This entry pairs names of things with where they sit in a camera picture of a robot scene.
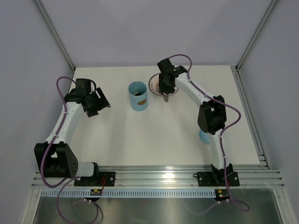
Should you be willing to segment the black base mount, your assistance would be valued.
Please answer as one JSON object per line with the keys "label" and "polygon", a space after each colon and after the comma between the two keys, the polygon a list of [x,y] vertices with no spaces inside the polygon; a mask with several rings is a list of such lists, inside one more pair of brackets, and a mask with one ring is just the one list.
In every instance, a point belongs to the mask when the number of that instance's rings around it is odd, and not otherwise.
{"label": "black base mount", "polygon": [[[197,172],[193,174],[193,177],[197,179],[199,187],[226,187],[225,178],[216,179],[212,171]],[[240,186],[237,172],[234,171],[227,175],[227,184],[229,187]]]}
{"label": "black base mount", "polygon": [[115,172],[97,172],[90,177],[80,177],[75,180],[74,186],[76,187],[113,187],[115,184]]}

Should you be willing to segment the patterned round plate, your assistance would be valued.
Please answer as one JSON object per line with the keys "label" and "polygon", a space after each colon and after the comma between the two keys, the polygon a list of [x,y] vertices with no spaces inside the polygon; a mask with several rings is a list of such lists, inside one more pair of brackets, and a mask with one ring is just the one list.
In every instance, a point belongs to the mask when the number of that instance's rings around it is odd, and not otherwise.
{"label": "patterned round plate", "polygon": [[166,97],[166,95],[172,96],[172,95],[174,95],[178,91],[178,87],[175,87],[174,88],[175,91],[173,93],[166,94],[166,93],[160,92],[160,90],[159,90],[159,73],[153,75],[149,79],[148,86],[149,86],[150,91],[153,94],[155,94],[157,96],[160,96],[160,97]]}

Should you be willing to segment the blue round lid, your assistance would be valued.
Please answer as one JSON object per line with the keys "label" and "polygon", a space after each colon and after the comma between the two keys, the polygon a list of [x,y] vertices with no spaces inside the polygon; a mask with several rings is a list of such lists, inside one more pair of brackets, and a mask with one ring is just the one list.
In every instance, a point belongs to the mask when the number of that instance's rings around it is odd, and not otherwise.
{"label": "blue round lid", "polygon": [[203,132],[202,130],[199,131],[199,137],[200,139],[206,143],[206,144],[209,144],[209,139],[208,139],[208,136],[205,132]]}

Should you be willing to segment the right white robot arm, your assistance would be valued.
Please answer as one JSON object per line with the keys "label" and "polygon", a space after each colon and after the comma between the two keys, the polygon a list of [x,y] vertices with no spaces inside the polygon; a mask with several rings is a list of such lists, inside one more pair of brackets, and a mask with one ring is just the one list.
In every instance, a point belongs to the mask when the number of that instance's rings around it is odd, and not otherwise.
{"label": "right white robot arm", "polygon": [[227,121],[224,98],[213,96],[202,90],[194,82],[189,71],[183,66],[175,67],[172,64],[158,65],[159,91],[165,94],[173,93],[175,87],[182,90],[199,108],[197,123],[209,140],[212,155],[212,180],[218,185],[223,185],[229,178],[227,167],[229,166],[227,155],[223,147],[221,132]]}

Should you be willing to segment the left aluminium frame post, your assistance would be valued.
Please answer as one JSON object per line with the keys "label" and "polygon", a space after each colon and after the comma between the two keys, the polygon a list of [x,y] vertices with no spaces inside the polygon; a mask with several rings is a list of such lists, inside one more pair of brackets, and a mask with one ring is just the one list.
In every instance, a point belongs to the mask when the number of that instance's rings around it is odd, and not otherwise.
{"label": "left aluminium frame post", "polygon": [[32,0],[32,2],[34,3],[35,7],[37,8],[38,13],[40,14],[42,20],[45,23],[45,26],[47,27],[47,29],[49,30],[53,40],[55,41],[57,47],[59,48],[63,58],[65,59],[65,61],[67,62],[68,66],[70,67],[72,73],[75,72],[75,65],[74,62],[72,61],[64,43],[62,42],[55,26],[54,23],[46,9],[46,7],[43,4],[42,0]]}

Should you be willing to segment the aluminium frame post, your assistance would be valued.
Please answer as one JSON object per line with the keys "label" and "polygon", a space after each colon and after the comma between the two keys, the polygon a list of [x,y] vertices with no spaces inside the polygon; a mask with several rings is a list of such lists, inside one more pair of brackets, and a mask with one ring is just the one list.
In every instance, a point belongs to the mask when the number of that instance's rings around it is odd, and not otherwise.
{"label": "aluminium frame post", "polygon": [[55,41],[57,47],[59,48],[63,58],[65,59],[65,61],[67,62],[68,66],[70,67],[72,73],[75,72],[75,65],[74,62],[72,61],[64,43],[62,42],[55,26],[54,23],[46,9],[46,7],[43,4],[42,0],[32,0],[32,2],[34,3],[35,7],[37,8],[38,13],[40,14],[42,20],[45,23],[45,26],[47,27],[47,29],[49,30],[53,40]]}
{"label": "aluminium frame post", "polygon": [[262,15],[253,35],[251,36],[241,58],[239,59],[237,65],[235,66],[236,71],[240,71],[241,67],[245,63],[247,57],[249,56],[250,52],[252,51],[255,43],[257,42],[260,34],[262,33],[267,21],[269,20],[271,14],[275,10],[277,4],[279,3],[279,0],[271,0],[269,5],[267,6],[264,14]]}

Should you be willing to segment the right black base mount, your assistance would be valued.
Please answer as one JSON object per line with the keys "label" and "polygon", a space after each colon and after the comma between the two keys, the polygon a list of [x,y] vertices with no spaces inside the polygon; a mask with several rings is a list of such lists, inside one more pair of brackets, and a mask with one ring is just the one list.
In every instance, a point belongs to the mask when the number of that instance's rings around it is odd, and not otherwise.
{"label": "right black base mount", "polygon": [[[197,179],[199,187],[226,187],[225,178],[216,179],[212,171],[197,172],[193,174],[193,177]],[[237,172],[234,171],[227,175],[227,184],[229,187],[240,186]]]}

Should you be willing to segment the blue cylindrical lunch container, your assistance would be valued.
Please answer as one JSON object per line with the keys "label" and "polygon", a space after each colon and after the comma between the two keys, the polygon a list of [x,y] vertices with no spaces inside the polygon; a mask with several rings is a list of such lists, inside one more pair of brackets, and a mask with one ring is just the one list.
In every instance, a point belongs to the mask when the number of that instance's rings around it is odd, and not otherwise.
{"label": "blue cylindrical lunch container", "polygon": [[[135,92],[140,92],[142,95],[134,96]],[[132,82],[128,87],[128,94],[131,108],[137,112],[141,112],[148,107],[147,86],[140,81]]]}

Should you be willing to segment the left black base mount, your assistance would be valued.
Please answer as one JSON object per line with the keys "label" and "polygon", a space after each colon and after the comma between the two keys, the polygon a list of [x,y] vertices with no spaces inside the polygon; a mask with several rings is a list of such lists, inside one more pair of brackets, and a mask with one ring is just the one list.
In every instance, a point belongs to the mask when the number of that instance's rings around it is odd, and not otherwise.
{"label": "left black base mount", "polygon": [[76,187],[113,187],[115,184],[115,172],[97,172],[90,177],[80,177],[75,180],[74,186]]}

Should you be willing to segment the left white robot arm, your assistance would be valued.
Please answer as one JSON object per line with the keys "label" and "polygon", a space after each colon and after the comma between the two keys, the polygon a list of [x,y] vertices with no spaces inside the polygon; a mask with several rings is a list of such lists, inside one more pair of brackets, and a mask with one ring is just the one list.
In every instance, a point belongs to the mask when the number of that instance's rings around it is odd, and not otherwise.
{"label": "left white robot arm", "polygon": [[95,171],[95,163],[79,161],[71,150],[71,140],[76,126],[83,115],[93,117],[110,107],[103,91],[98,87],[88,92],[72,89],[65,98],[61,115],[50,136],[44,143],[34,147],[36,161],[43,179],[84,177],[91,185],[97,185],[101,174]]}

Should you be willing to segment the right aluminium frame post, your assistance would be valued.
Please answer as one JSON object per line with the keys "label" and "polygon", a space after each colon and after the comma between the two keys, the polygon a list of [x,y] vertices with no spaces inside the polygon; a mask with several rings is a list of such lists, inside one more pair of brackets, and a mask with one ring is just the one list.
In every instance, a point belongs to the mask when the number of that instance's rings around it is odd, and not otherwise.
{"label": "right aluminium frame post", "polygon": [[235,66],[236,71],[240,71],[241,67],[245,63],[247,57],[249,56],[250,52],[252,51],[255,43],[257,42],[260,34],[262,33],[267,21],[269,20],[271,14],[275,10],[277,4],[279,3],[279,0],[271,0],[269,5],[267,6],[264,14],[262,15],[253,35],[251,36],[241,58],[239,59],[237,65]]}

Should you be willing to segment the metal tongs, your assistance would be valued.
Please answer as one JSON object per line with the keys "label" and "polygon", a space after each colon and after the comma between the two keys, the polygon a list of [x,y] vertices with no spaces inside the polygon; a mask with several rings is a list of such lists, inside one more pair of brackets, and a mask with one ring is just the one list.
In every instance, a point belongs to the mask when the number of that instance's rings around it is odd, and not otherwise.
{"label": "metal tongs", "polygon": [[169,96],[168,96],[168,94],[167,93],[163,93],[163,95],[164,95],[164,101],[165,102],[169,102]]}

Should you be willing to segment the aluminium front rail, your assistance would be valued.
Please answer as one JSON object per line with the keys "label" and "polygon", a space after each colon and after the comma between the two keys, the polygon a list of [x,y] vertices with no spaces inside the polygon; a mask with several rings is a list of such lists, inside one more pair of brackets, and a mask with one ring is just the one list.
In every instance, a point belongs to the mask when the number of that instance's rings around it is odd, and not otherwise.
{"label": "aluminium front rail", "polygon": [[[115,172],[114,187],[117,188],[197,188],[193,175],[210,171],[210,166],[101,166],[100,171]],[[238,173],[239,188],[281,189],[284,181],[277,169],[267,166],[234,166]]]}

